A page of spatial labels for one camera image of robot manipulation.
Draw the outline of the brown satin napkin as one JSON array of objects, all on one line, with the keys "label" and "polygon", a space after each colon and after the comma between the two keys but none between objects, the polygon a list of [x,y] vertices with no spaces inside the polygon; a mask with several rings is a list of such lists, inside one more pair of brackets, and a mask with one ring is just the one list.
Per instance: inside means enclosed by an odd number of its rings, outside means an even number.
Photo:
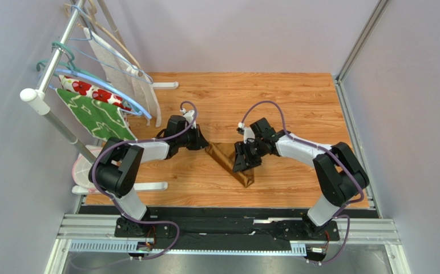
[{"label": "brown satin napkin", "polygon": [[236,153],[233,143],[210,142],[209,146],[205,148],[205,151],[244,188],[248,188],[255,182],[254,170],[233,172]]}]

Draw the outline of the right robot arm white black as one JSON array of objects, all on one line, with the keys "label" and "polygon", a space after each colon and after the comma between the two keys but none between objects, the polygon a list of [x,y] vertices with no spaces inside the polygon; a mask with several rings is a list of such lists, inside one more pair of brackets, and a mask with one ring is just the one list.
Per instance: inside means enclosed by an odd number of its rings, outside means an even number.
[{"label": "right robot arm white black", "polygon": [[315,227],[329,222],[370,184],[353,150],[344,142],[311,142],[285,129],[276,131],[266,118],[250,126],[239,123],[237,132],[243,140],[235,143],[233,172],[260,166],[266,155],[294,159],[314,168],[322,194],[308,210],[307,219]]}]

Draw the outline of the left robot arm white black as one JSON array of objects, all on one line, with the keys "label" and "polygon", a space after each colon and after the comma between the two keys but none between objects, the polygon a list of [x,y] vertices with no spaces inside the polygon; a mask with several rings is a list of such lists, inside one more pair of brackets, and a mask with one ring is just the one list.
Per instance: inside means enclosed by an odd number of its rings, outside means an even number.
[{"label": "left robot arm white black", "polygon": [[106,141],[90,168],[88,179],[120,211],[122,228],[130,227],[138,233],[144,233],[156,224],[147,220],[150,212],[134,187],[142,163],[170,159],[181,148],[198,151],[209,146],[196,118],[197,112],[194,110],[173,115],[166,128],[152,139],[124,141],[111,137]]}]

